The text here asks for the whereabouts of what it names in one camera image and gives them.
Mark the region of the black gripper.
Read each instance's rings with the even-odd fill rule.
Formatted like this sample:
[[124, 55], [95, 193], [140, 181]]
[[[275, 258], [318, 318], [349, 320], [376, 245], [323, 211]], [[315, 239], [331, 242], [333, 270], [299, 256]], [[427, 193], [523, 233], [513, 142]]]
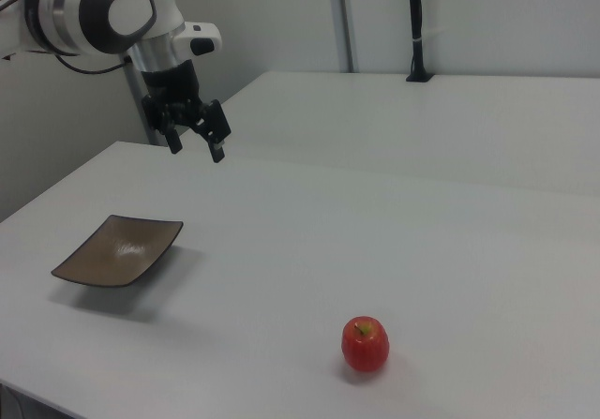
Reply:
[[[183, 121], [175, 124], [192, 127], [207, 143], [211, 158], [219, 163], [225, 158], [224, 142], [231, 134], [221, 104], [217, 100], [202, 103], [199, 82], [191, 60], [167, 70], [143, 72], [142, 79], [148, 94], [142, 99], [142, 109], [150, 128], [160, 130], [160, 114], [166, 106], [181, 104]], [[174, 127], [161, 130], [172, 154], [183, 149], [179, 133]]]

